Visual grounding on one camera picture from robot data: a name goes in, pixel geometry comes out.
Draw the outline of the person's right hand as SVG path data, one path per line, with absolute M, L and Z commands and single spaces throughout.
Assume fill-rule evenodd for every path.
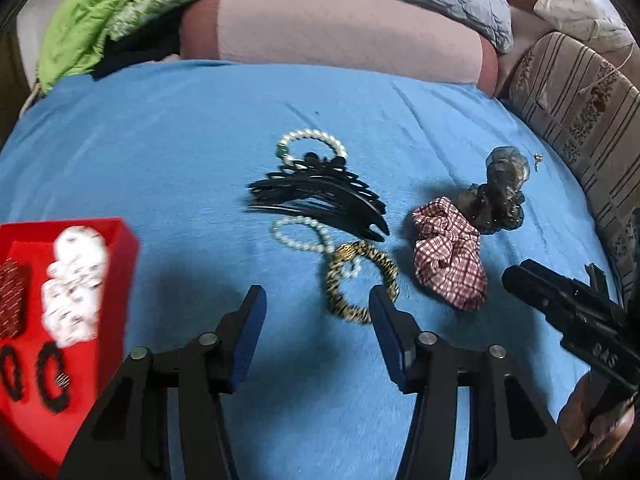
M 606 464 L 620 448 L 634 424 L 634 408 L 625 415 L 614 411 L 595 417 L 590 424 L 589 399 L 592 393 L 591 374 L 587 373 L 577 383 L 560 411 L 558 427 L 567 446 L 574 450 L 579 440 L 589 432 L 593 436 L 592 453 L 585 465 Z

